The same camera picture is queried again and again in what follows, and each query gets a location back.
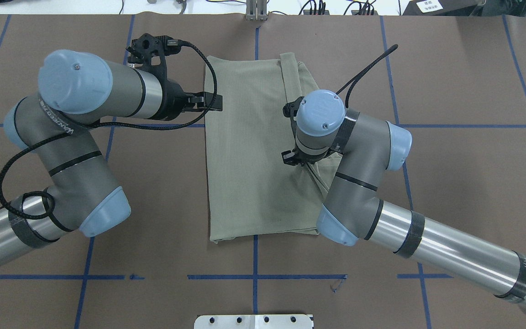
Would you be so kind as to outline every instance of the wire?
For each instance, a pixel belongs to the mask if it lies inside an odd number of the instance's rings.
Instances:
[[[94,123],[92,125],[89,125],[88,127],[94,129],[94,128],[98,128],[98,127],[116,126],[116,127],[130,127],[130,128],[135,128],[135,129],[165,131],[165,130],[174,130],[174,129],[180,129],[180,128],[188,127],[189,125],[194,125],[194,123],[197,123],[200,119],[204,118],[206,113],[215,104],[216,97],[217,97],[218,83],[216,81],[215,69],[213,69],[211,63],[208,61],[206,56],[200,51],[200,49],[198,49],[197,46],[194,46],[193,44],[189,43],[188,41],[180,40],[179,42],[180,42],[181,46],[192,48],[202,58],[202,60],[206,63],[206,66],[208,67],[208,69],[210,69],[210,73],[212,73],[212,84],[213,84],[213,92],[212,92],[212,94],[213,95],[212,95],[211,101],[206,106],[206,110],[204,110],[198,117],[196,117],[192,121],[183,123],[181,125],[175,125],[175,126],[169,126],[169,127],[151,127],[151,126],[134,125],[133,123],[113,122],[113,121]]]
[[[12,214],[16,216],[23,217],[25,219],[42,219],[42,218],[46,218],[52,215],[52,211],[54,211],[54,206],[56,205],[56,203],[54,202],[54,198],[48,192],[44,192],[44,191],[33,191],[33,192],[28,192],[24,194],[24,197],[41,196],[42,198],[48,199],[48,201],[50,202],[49,203],[50,207],[43,214],[29,215],[19,209],[13,208],[11,204],[7,202],[4,196],[4,192],[3,192],[4,178],[5,178],[5,175],[8,173],[9,169],[11,168],[11,166],[13,165],[13,163],[19,160],[19,158],[21,158],[22,156],[25,156],[26,154],[39,148],[40,146],[44,146],[50,142],[54,142],[55,140],[69,137],[69,136],[70,134],[68,133],[61,133],[60,135],[56,135],[54,137],[50,137],[48,139],[42,140],[41,142],[38,142],[32,146],[29,146],[28,148],[19,152],[18,154],[15,154],[15,156],[9,159],[9,161],[4,165],[4,168],[1,169],[1,172],[0,172],[0,204],[3,206],[3,208],[7,209],[9,212],[11,212]]]
[[[358,11],[361,11],[361,6],[363,5],[363,3],[362,2],[358,2],[358,1],[351,1],[350,4],[348,4],[348,7],[346,7],[346,9],[345,9],[344,13],[342,14],[342,16],[346,15],[346,13],[348,12],[348,9],[353,4],[358,4]]]
[[[174,129],[180,129],[180,128],[188,127],[189,125],[193,125],[194,123],[196,123],[200,119],[204,118],[206,113],[215,104],[216,98],[217,98],[218,83],[216,81],[215,69],[212,67],[212,64],[208,61],[208,58],[206,58],[206,56],[200,51],[200,49],[198,49],[197,46],[189,43],[188,41],[184,41],[184,40],[179,40],[179,45],[180,46],[184,46],[184,47],[192,48],[202,58],[202,60],[206,63],[206,66],[208,67],[208,69],[210,69],[210,72],[212,73],[212,83],[213,83],[212,99],[210,100],[210,102],[206,106],[206,109],[198,117],[196,117],[195,119],[193,119],[192,121],[189,121],[187,123],[183,123],[181,125],[170,126],[170,127],[147,127],[147,126],[134,125],[134,124],[131,124],[131,123],[124,123],[124,122],[99,122],[99,123],[94,123],[94,124],[86,126],[86,127],[90,128],[90,129],[95,129],[95,128],[98,128],[98,127],[118,126],[118,127],[131,127],[131,128],[135,128],[135,129],[166,131],[166,130],[174,130]],[[11,206],[10,202],[8,202],[5,199],[5,196],[4,196],[4,193],[3,193],[4,178],[5,178],[5,175],[7,175],[8,171],[11,168],[11,166],[13,165],[13,163],[15,163],[17,160],[19,160],[19,158],[21,158],[22,156],[25,156],[29,152],[31,152],[31,151],[33,151],[33,150],[35,150],[35,149],[37,149],[37,148],[39,148],[41,146],[44,146],[44,145],[46,145],[46,144],[48,144],[50,142],[54,142],[55,140],[59,140],[61,138],[65,138],[65,137],[69,137],[69,136],[70,136],[70,134],[68,134],[68,133],[61,133],[60,135],[56,135],[54,137],[47,138],[47,139],[42,140],[41,142],[38,142],[38,143],[36,143],[36,144],[34,144],[32,146],[29,146],[25,150],[19,152],[18,154],[15,154],[15,156],[13,156],[11,159],[9,159],[9,161],[4,165],[3,169],[0,172],[0,204],[3,206],[3,208],[7,209],[12,214],[17,215],[17,216],[22,217],[22,218],[25,218],[25,219],[42,219],[42,218],[46,218],[46,217],[49,217],[50,215],[52,215],[52,212],[54,211],[54,207],[56,206],[56,202],[54,201],[54,197],[52,195],[50,195],[48,192],[45,192],[45,191],[33,191],[33,192],[28,192],[28,193],[23,195],[23,197],[27,197],[27,196],[41,196],[42,198],[48,199],[50,206],[48,207],[48,209],[46,209],[46,212],[44,212],[43,214],[40,214],[40,215],[29,215],[29,214],[26,214],[25,212],[23,212],[22,210],[13,208]]]
[[[246,5],[247,3],[239,0],[206,0],[206,2],[238,2],[240,4]]]
[[[348,88],[348,92],[346,93],[346,98],[345,98],[345,101],[344,101],[344,106],[346,108],[348,108],[348,100],[350,99],[350,95],[352,93],[352,90],[354,89],[354,86],[357,85],[357,82],[360,81],[360,79],[370,70],[372,69],[373,66],[375,66],[378,62],[380,62],[383,58],[387,57],[389,54],[391,54],[392,52],[394,52],[397,48],[399,47],[398,44],[393,44],[393,46],[391,46],[389,49],[387,49],[384,53],[382,53],[380,56],[378,56],[378,58],[376,60],[374,60],[371,64],[368,64],[367,67],[365,67],[362,71],[360,71],[357,75],[355,75],[355,77],[353,77],[352,79],[350,79],[350,81],[348,81],[345,85],[342,86],[342,88],[340,88],[336,94],[340,94],[340,92],[342,92],[342,90],[344,90],[344,88],[347,87],[347,85],[351,84],[352,85],[350,86],[350,88]]]
[[[301,13],[303,13],[303,9],[305,8],[305,6],[307,6],[307,4],[310,4],[310,14],[311,14],[311,3],[312,2],[314,3],[314,6],[316,5],[316,0],[307,0],[307,2],[305,2],[305,4],[303,4],[303,6],[301,6],[301,10],[298,13],[298,15],[301,15]]]

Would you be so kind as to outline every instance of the gray arm segment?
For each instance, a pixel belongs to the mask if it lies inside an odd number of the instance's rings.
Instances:
[[[342,109],[326,106],[313,118],[303,119],[321,123],[326,111]],[[317,222],[321,234],[348,246],[360,238],[375,242],[398,256],[470,281],[497,298],[518,304],[526,314],[526,256],[378,199],[384,172],[399,169],[409,154],[409,132],[354,110],[347,110],[336,135],[319,137],[304,131],[296,131],[301,152],[331,144],[332,150],[342,153]]]

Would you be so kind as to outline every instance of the olive green fabric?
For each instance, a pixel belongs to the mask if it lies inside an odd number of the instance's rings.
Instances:
[[[224,110],[206,116],[210,240],[317,234],[316,219],[340,156],[310,167],[288,166],[281,158],[294,148],[282,108],[318,89],[313,77],[292,53],[278,60],[209,60],[224,97]],[[212,89],[207,69],[205,90]]]

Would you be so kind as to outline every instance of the black strap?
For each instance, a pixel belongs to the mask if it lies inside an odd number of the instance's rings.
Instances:
[[[346,144],[348,143],[348,140],[350,139],[352,130],[354,129],[354,126],[357,124],[357,119],[358,119],[359,114],[360,112],[357,112],[357,111],[347,111],[346,117],[344,117],[344,121],[342,121],[342,125],[340,125],[340,128],[338,129],[338,133],[336,133],[334,142],[332,142],[332,146],[330,146],[332,150],[339,152],[339,153],[344,152],[344,149],[346,148]]]
[[[411,224],[409,225],[409,230],[405,236],[405,241],[399,250],[393,254],[397,254],[403,258],[409,258],[413,256],[415,250],[421,243],[421,237],[423,235],[423,229],[426,226],[426,217],[419,212],[411,210]]]
[[[78,158],[74,158],[74,159],[72,159],[70,161],[64,162],[60,166],[57,166],[56,168],[48,171],[48,174],[50,174],[50,177],[52,177],[53,175],[56,175],[57,173],[60,173],[62,170],[70,168],[70,167],[74,166],[75,164],[77,165],[77,164],[79,164],[79,163],[81,163],[81,162],[83,162],[85,160],[96,158],[97,156],[101,156],[101,155],[103,155],[103,154],[101,154],[101,152],[99,150],[96,150],[94,152],[90,152],[89,154],[81,155]]]
[[[519,254],[516,251],[513,252],[517,254],[519,258],[519,273],[517,281],[515,282],[511,290],[509,290],[509,292],[502,295],[495,295],[495,297],[506,299],[508,302],[517,304],[525,300],[526,296],[526,256],[524,256],[523,254]]]
[[[376,229],[376,225],[379,222],[380,214],[383,212],[383,200],[379,199],[379,207],[376,210],[376,214],[374,215],[373,224],[371,225],[371,229],[369,229],[369,232],[365,236],[365,240],[368,240],[371,238],[374,229]]]
[[[21,198],[16,198],[12,202],[10,202],[11,206],[16,209],[21,209],[23,211],[23,202],[27,196],[24,194]],[[9,219],[9,226],[11,226],[11,229],[13,229],[13,232],[23,242],[25,245],[34,248],[44,248],[45,246],[48,246],[49,244],[58,241],[58,239],[55,240],[48,240],[44,237],[42,237],[38,232],[34,231],[32,227],[27,223],[27,220],[25,218],[21,218],[19,216],[16,216],[15,214],[12,214],[11,212],[8,212],[8,219]]]
[[[376,192],[377,187],[374,186],[374,185],[371,185],[371,184],[369,184],[369,183],[367,183],[365,181],[361,181],[359,179],[355,179],[354,177],[350,177],[349,175],[345,175],[343,173],[339,173],[338,171],[336,171],[336,177],[340,177],[340,178],[342,178],[344,180],[347,180],[347,181],[349,181],[351,183],[358,184],[358,185],[360,185],[362,187],[366,187],[367,189],[373,190],[373,191]]]

